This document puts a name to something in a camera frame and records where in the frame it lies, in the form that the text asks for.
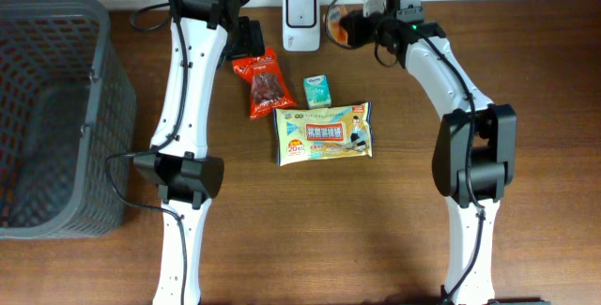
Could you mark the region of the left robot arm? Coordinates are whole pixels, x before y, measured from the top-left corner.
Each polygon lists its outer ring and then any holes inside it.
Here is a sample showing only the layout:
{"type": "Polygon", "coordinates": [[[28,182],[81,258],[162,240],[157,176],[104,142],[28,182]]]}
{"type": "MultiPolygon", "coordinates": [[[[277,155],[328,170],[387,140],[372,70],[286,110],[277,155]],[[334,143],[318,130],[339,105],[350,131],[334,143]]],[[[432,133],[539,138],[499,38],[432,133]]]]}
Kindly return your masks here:
{"type": "Polygon", "coordinates": [[[259,22],[241,15],[250,0],[167,0],[172,49],[161,120],[150,147],[133,158],[158,189],[162,260],[155,304],[198,304],[205,220],[224,162],[208,154],[208,108],[225,60],[265,52],[259,22]]]}

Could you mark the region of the red snack bag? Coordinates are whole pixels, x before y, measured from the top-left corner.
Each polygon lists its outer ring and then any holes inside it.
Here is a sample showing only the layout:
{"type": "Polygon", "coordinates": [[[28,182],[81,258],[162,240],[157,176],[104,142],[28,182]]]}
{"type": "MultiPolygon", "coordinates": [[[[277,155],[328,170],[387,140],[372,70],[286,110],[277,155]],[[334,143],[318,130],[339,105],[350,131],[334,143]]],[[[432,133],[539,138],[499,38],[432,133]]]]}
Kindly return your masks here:
{"type": "Polygon", "coordinates": [[[281,71],[277,53],[267,47],[260,56],[249,56],[232,62],[234,72],[251,86],[250,117],[268,115],[273,109],[297,106],[281,71]]]}

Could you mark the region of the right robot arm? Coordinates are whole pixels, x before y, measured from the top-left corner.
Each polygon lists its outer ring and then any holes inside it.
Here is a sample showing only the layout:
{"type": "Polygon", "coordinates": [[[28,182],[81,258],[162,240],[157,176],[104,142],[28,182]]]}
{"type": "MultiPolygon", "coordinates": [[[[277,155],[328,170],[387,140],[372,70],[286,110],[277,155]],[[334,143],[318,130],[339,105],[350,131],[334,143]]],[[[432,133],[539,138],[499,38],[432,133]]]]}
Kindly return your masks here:
{"type": "Polygon", "coordinates": [[[493,304],[492,242],[516,160],[515,110],[483,94],[461,68],[444,30],[421,0],[362,0],[341,19],[346,46],[383,47],[423,88],[439,115],[432,159],[450,229],[444,304],[493,304]]]}

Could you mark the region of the orange tissue pack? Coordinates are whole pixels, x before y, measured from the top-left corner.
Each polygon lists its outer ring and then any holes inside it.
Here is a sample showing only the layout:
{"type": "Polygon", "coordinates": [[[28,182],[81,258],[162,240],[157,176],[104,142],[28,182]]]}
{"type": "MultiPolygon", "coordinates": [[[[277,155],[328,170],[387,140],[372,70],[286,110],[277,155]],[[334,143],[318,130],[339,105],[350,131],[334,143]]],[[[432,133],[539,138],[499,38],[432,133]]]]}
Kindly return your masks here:
{"type": "Polygon", "coordinates": [[[334,5],[329,12],[326,13],[324,20],[327,22],[328,31],[333,40],[345,47],[348,46],[347,31],[341,26],[341,20],[347,15],[347,9],[344,5],[334,5]]]}

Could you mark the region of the teal tissue pack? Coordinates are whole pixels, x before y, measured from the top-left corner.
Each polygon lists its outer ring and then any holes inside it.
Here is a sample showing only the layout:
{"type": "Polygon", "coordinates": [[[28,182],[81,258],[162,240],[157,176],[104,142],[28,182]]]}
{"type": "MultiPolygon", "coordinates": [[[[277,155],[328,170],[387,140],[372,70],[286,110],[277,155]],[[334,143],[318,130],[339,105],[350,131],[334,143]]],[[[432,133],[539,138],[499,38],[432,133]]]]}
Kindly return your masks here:
{"type": "Polygon", "coordinates": [[[303,80],[303,87],[310,109],[328,108],[331,106],[331,93],[325,75],[305,78],[303,80]]]}

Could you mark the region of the yellow wet wipes pack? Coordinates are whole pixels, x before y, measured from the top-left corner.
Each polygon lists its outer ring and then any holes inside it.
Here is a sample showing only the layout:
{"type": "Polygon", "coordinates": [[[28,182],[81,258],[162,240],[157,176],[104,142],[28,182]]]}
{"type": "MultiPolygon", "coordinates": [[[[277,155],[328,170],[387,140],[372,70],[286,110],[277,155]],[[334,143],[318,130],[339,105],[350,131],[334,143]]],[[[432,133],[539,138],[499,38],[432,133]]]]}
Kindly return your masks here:
{"type": "Polygon", "coordinates": [[[370,102],[310,110],[276,109],[277,164],[371,157],[371,114],[370,102]]]}

